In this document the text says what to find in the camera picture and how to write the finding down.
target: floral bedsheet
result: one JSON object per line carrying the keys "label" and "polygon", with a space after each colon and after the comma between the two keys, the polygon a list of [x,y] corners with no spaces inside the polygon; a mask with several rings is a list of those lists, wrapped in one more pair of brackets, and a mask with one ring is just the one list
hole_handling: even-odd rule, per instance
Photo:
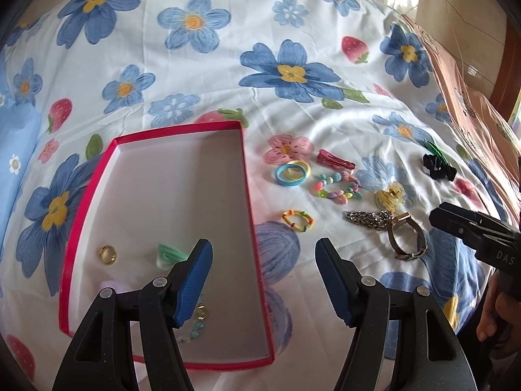
{"label": "floral bedsheet", "polygon": [[[321,281],[319,238],[386,286],[430,288],[455,330],[491,274],[429,224],[443,201],[496,217],[498,202],[460,155],[465,143],[421,41],[372,0],[69,0],[13,31],[0,53],[0,94],[0,330],[38,389],[51,389],[70,341],[57,313],[71,224],[101,152],[122,134],[223,119],[245,129],[278,354],[266,368],[192,372],[195,389],[334,388],[353,331]],[[454,182],[427,175],[426,141],[458,169]],[[356,163],[363,199],[335,204],[316,195],[313,179],[275,183],[276,166],[290,160],[309,162],[314,178],[330,173],[316,164],[319,149]],[[385,234],[342,219],[343,210],[377,211],[374,193],[394,181],[402,210],[426,233],[420,260],[396,260]],[[308,212],[314,227],[281,223],[288,209]],[[413,235],[401,240],[416,245]],[[396,336],[391,325],[391,360]],[[386,360],[380,389],[391,368]]]}

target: jewelry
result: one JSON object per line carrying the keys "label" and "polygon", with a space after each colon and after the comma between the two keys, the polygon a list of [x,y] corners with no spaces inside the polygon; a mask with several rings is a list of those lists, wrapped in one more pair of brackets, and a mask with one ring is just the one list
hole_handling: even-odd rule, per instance
{"label": "jewelry", "polygon": [[405,197],[405,189],[399,182],[393,182],[386,190],[374,194],[374,202],[380,209],[383,206],[391,213],[395,213],[404,203],[403,197]]}
{"label": "jewelry", "polygon": [[100,248],[100,251],[98,252],[98,257],[100,258],[103,264],[110,266],[116,261],[116,250],[111,245],[104,245]]}
{"label": "jewelry", "polygon": [[[285,180],[282,178],[282,173],[288,169],[291,170],[299,170],[301,172],[300,178],[296,180]],[[301,165],[297,164],[286,164],[279,166],[277,170],[275,171],[275,180],[277,180],[278,185],[282,186],[297,186],[306,180],[306,169],[302,167]]]}
{"label": "jewelry", "polygon": [[355,163],[342,160],[340,157],[332,155],[330,152],[322,149],[318,152],[317,163],[333,169],[346,169],[350,173],[355,170]]}
{"label": "jewelry", "polygon": [[[387,230],[387,236],[391,247],[397,253],[394,258],[408,262],[409,260],[415,260],[425,254],[427,251],[427,240],[425,233],[418,223],[411,217],[408,212],[402,213],[398,216],[392,215],[388,210],[383,210],[378,213],[370,213],[366,211],[345,211],[344,219],[353,224],[360,224],[377,231]],[[399,228],[403,224],[409,224],[416,233],[418,234],[418,252],[407,253],[403,251],[394,236],[394,228]]]}
{"label": "jewelry", "polygon": [[190,330],[187,336],[176,337],[177,343],[186,344],[201,336],[201,332],[204,329],[204,321],[208,317],[208,311],[206,310],[204,305],[201,304],[201,300],[199,300],[199,302],[197,303],[192,317],[196,318],[192,325],[192,329]]}
{"label": "jewelry", "polygon": [[[302,166],[306,170],[306,178],[309,178],[309,175],[311,175],[311,166],[309,166],[309,164],[303,162],[302,160],[291,160],[286,164]],[[295,181],[302,177],[302,173],[297,169],[288,169],[284,171],[284,176],[286,176],[286,178],[288,178],[291,181]]]}
{"label": "jewelry", "polygon": [[156,266],[161,270],[170,270],[177,262],[184,262],[188,256],[165,244],[157,246]]}
{"label": "jewelry", "polygon": [[[291,220],[288,219],[289,216],[301,217],[305,220],[306,224],[304,226],[297,225],[295,222],[291,222]],[[284,213],[282,213],[282,220],[290,228],[297,232],[306,232],[307,230],[311,229],[313,223],[315,222],[315,220],[303,210],[286,210]]]}
{"label": "jewelry", "polygon": [[[336,182],[347,181],[347,188],[343,190],[335,190],[328,192],[324,186]],[[320,175],[320,180],[315,185],[317,196],[322,198],[330,198],[337,204],[346,204],[349,198],[355,197],[361,199],[363,196],[359,192],[360,182],[354,176],[351,176],[347,170],[342,172],[335,172],[331,176]]]}

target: yellow hair tie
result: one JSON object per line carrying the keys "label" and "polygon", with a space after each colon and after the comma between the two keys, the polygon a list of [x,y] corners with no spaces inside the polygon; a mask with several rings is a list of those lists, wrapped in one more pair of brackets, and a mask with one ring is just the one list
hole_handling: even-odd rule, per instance
{"label": "yellow hair tie", "polygon": [[[297,225],[295,222],[291,222],[291,220],[288,219],[289,216],[301,217],[306,221],[306,224],[304,226]],[[298,232],[306,232],[307,230],[311,229],[313,223],[315,222],[314,219],[303,210],[286,210],[284,213],[282,213],[282,220],[290,228]]]}

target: pink flower print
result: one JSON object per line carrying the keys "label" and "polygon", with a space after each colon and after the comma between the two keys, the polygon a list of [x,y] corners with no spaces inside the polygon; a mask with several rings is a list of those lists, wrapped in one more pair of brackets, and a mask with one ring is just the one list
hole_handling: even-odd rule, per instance
{"label": "pink flower print", "polygon": [[373,84],[373,87],[374,87],[374,90],[376,91],[377,94],[387,95],[390,98],[394,98],[391,94],[389,94],[388,91],[384,90],[380,85]]}
{"label": "pink flower print", "polygon": [[293,138],[281,134],[271,137],[268,144],[272,147],[263,159],[269,165],[283,165],[291,160],[303,160],[309,163],[308,155],[313,152],[313,143],[306,137]]}
{"label": "pink flower print", "polygon": [[463,178],[456,178],[454,180],[454,186],[460,194],[463,194],[470,201],[472,201],[476,207],[479,207],[480,209],[484,208],[483,203],[481,202],[481,198],[479,198],[476,189],[470,182]]}
{"label": "pink flower print", "polygon": [[45,147],[43,147],[42,152],[38,156],[38,160],[42,162],[42,164],[45,164],[49,161],[50,157],[53,155],[53,153],[58,150],[59,143],[54,138],[50,141],[47,141],[45,144]]}

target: green hair clip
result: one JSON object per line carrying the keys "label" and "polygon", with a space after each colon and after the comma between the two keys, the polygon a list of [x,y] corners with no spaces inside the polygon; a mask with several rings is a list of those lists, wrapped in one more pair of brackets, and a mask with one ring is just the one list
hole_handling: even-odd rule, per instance
{"label": "green hair clip", "polygon": [[165,244],[157,246],[156,266],[161,270],[170,270],[178,262],[184,262],[188,256]]}

